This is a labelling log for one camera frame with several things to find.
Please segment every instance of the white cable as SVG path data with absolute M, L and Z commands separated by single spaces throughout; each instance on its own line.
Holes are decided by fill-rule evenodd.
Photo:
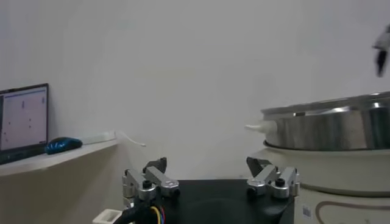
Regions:
M 136 142 L 134 141 L 133 139 L 131 139 L 130 137 L 128 137 L 123 131 L 116 131 L 118 132 L 119 134 L 121 134 L 123 137 L 127 138 L 127 140 L 129 140 L 130 142 L 136 144 L 136 145 L 140 145 L 142 147 L 146 147 L 146 144 L 143 144 L 143 143 L 139 143 L 139 142 Z

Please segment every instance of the laptop screen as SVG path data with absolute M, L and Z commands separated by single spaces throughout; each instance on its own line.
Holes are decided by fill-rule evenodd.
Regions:
M 48 86 L 0 92 L 0 151 L 48 140 Z

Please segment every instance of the colored wires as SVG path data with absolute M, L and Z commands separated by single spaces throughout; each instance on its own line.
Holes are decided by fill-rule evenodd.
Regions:
M 165 214 L 163 214 L 163 212 L 160 212 L 156 206 L 152 206 L 151 210 L 153 210 L 157 215 L 157 224 L 164 224 Z
M 161 214 L 162 214 L 162 217 L 163 217 L 163 224 L 164 224 L 164 223 L 165 223 L 165 212 L 164 212 L 164 209 L 163 209 L 162 206 L 160 207 L 160 212 L 161 212 Z

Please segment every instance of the small label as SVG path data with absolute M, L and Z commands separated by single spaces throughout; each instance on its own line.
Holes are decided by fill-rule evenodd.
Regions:
M 311 219 L 311 209 L 308 206 L 303 205 L 302 206 L 302 215 L 305 218 Z

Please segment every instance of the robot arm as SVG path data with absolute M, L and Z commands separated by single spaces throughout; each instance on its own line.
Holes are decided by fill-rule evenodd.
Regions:
M 376 59 L 377 76 L 381 77 L 383 75 L 383 71 L 385 70 L 388 49 L 390 47 L 390 25 L 387 26 L 386 30 L 378 37 L 372 47 L 378 50 Z

